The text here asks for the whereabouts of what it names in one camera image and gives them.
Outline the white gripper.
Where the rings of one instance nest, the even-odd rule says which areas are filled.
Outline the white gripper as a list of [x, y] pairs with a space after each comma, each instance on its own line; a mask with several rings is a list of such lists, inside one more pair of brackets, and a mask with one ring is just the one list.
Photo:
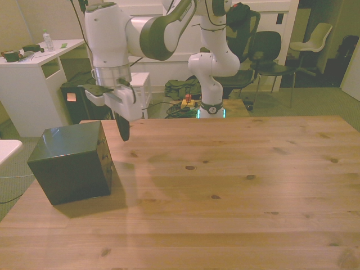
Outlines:
[[130, 88], [115, 88], [113, 91], [105, 93], [104, 96], [105, 104], [114, 112], [119, 134], [123, 141], [128, 141], [130, 137], [129, 122], [141, 118], [141, 103], [138, 95]]

